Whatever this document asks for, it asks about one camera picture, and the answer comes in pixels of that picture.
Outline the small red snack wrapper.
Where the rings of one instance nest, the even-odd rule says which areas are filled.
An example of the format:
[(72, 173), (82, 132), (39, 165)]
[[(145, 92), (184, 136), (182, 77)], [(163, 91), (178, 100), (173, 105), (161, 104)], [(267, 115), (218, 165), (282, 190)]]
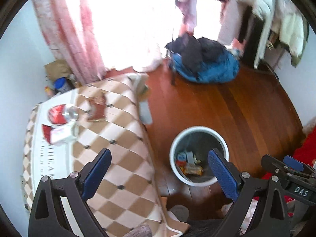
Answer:
[(51, 126), (42, 124), (43, 137), (46, 139), (46, 141), (49, 144), (51, 144), (51, 131), (52, 131), (52, 127)]

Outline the brown snack bag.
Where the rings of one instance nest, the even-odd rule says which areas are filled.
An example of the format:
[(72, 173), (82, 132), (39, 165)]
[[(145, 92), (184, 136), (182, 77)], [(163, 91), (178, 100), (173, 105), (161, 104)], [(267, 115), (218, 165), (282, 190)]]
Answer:
[(105, 93), (100, 93), (94, 97), (88, 97), (89, 110), (87, 112), (87, 121), (104, 121), (107, 100)]

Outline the orange yellow snack bag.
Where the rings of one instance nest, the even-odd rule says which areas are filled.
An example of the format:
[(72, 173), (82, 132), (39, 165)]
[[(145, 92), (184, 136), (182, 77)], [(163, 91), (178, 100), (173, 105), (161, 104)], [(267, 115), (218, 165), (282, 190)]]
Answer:
[(201, 176), (203, 174), (203, 168), (195, 164), (186, 164), (184, 167), (181, 167), (181, 171), (185, 176)]

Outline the white round trash bin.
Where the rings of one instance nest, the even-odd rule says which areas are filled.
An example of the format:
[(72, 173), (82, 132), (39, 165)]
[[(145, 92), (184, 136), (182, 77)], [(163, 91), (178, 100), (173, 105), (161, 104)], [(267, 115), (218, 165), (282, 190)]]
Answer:
[[(208, 164), (208, 153), (212, 149), (218, 150), (228, 161), (230, 158), (229, 149), (222, 136), (215, 130), (205, 126), (193, 126), (180, 132), (172, 142), (169, 161), (175, 176), (184, 184), (193, 187), (207, 187), (217, 182), (216, 177)], [(203, 168), (201, 176), (185, 176), (181, 167), (188, 162), (181, 162), (176, 159), (179, 152), (191, 151), (194, 154), (195, 165)]]

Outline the red cloth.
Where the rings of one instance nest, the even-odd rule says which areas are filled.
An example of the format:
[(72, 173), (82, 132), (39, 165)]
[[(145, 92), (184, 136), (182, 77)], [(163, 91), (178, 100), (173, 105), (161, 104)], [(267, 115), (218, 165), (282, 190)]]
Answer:
[[(291, 157), (309, 166), (312, 166), (312, 167), (314, 166), (315, 164), (315, 129), (313, 129), (311, 133), (308, 134), (302, 146), (296, 149)], [(274, 175), (272, 173), (266, 172), (266, 174), (264, 174), (262, 178), (265, 180), (268, 180), (273, 176)]]

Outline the grey slipper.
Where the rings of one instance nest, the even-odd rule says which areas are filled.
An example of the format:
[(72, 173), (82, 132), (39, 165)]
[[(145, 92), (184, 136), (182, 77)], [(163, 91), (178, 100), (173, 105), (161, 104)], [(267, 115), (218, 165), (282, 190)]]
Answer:
[(183, 205), (175, 205), (169, 211), (168, 215), (176, 221), (181, 221), (186, 223), (189, 219), (189, 209)]

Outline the white box in bin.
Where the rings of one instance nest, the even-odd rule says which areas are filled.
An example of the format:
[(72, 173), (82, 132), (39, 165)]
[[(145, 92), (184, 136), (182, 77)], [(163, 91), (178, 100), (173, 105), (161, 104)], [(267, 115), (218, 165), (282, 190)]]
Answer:
[(193, 152), (191, 151), (186, 152), (186, 158), (189, 164), (195, 164)]

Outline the red soda can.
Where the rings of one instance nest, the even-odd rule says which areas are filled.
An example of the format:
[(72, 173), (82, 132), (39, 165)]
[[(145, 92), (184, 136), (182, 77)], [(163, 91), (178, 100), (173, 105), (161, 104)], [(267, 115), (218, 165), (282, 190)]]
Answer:
[(48, 120), (54, 125), (64, 125), (79, 118), (77, 107), (73, 104), (60, 104), (48, 110)]

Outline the blue white packet in bin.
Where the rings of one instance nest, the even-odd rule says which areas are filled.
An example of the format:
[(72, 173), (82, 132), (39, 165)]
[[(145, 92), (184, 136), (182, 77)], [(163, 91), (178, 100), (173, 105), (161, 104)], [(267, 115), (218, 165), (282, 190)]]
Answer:
[(186, 152), (179, 152), (176, 156), (176, 159), (181, 162), (186, 162), (187, 161)]

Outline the blue lid container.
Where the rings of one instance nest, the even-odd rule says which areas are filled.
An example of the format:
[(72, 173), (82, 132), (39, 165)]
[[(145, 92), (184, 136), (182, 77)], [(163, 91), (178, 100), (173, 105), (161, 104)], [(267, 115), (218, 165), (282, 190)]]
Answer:
[(65, 77), (56, 79), (54, 82), (54, 87), (60, 93), (66, 93), (67, 91), (71, 90), (71, 86)]

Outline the white plastic container under bed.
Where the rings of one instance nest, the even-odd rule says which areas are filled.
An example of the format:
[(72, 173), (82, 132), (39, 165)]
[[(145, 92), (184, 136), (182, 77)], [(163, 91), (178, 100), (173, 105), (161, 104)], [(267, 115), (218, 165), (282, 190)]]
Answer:
[(139, 117), (144, 125), (151, 125), (153, 123), (147, 100), (139, 102)]

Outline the dark jacket on pile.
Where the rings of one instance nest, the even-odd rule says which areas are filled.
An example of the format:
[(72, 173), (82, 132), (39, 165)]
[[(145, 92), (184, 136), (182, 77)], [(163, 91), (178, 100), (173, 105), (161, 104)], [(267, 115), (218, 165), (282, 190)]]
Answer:
[(213, 63), (226, 51), (219, 42), (208, 38), (196, 39), (194, 36), (183, 34), (167, 43), (165, 48), (182, 58), (183, 66), (193, 74), (201, 70), (201, 64)]

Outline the brown paper bag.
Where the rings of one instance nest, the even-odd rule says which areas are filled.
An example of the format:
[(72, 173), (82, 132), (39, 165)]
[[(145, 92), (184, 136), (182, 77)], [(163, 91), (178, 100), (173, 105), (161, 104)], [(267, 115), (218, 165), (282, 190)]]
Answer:
[(46, 64), (44, 68), (48, 79), (53, 82), (59, 78), (67, 78), (70, 74), (72, 74), (70, 66), (68, 66), (68, 63), (63, 59), (55, 60), (54, 62)]

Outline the hanging clothes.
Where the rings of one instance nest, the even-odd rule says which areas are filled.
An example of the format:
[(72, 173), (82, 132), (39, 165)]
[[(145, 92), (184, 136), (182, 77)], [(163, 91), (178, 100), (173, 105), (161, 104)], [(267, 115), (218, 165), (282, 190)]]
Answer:
[[(309, 36), (309, 23), (291, 0), (216, 0), (222, 4), (218, 41), (234, 44), (255, 69), (266, 49), (281, 46), (291, 65), (300, 63)], [(191, 36), (197, 26), (197, 0), (175, 0), (183, 14), (180, 35)]]

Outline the pink curtain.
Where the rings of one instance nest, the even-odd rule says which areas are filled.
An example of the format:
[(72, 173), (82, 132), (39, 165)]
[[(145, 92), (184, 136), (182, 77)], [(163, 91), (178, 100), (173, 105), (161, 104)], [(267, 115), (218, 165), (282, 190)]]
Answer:
[(67, 62), (77, 80), (103, 79), (107, 68), (96, 38), (99, 0), (32, 0), (43, 37), (56, 59)]

